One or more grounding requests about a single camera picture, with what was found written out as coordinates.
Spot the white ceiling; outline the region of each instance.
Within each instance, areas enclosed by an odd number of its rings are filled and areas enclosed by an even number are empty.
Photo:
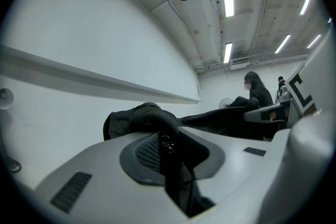
[[[306,57],[318,42],[306,47],[330,25],[321,0],[311,0],[304,15],[299,13],[305,0],[234,0],[235,15],[227,18],[223,0],[171,0],[172,6],[167,0],[138,1],[198,73],[225,66],[222,52],[228,42],[233,43],[231,59],[250,56],[254,63],[265,63]],[[286,34],[289,41],[274,54]]]

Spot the wall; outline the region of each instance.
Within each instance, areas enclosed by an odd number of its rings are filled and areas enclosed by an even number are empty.
[[[218,109],[224,98],[235,100],[238,96],[249,98],[249,91],[244,90],[244,76],[249,71],[259,74],[265,87],[275,100],[278,90],[278,77],[286,80],[301,64],[301,61],[290,61],[279,64],[248,66],[244,69],[230,71],[222,69],[211,71],[200,76],[204,112]]]
[[[16,0],[6,22],[6,47],[113,83],[200,100],[197,74],[136,0]]]
[[[31,188],[86,147],[103,141],[103,123],[111,112],[148,101],[177,117],[203,112],[202,103],[111,85],[24,60],[10,58],[0,68],[0,88],[14,94],[13,105],[0,110],[4,143],[23,167],[15,177]]]

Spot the black hair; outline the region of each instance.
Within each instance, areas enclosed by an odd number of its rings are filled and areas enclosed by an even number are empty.
[[[259,75],[253,71],[246,74],[244,80],[248,80],[251,82],[251,91],[257,88],[264,88],[265,85],[259,78]]]

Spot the air conditioner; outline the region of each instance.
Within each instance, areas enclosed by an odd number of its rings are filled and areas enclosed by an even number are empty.
[[[239,59],[234,59],[230,62],[230,70],[245,68],[250,64],[250,58],[244,57]]]

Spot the fan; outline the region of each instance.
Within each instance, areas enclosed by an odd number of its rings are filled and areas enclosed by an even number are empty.
[[[221,102],[219,103],[219,108],[223,109],[223,108],[227,108],[229,105],[231,105],[233,103],[233,100],[230,98],[225,98],[223,100],[221,100]]]

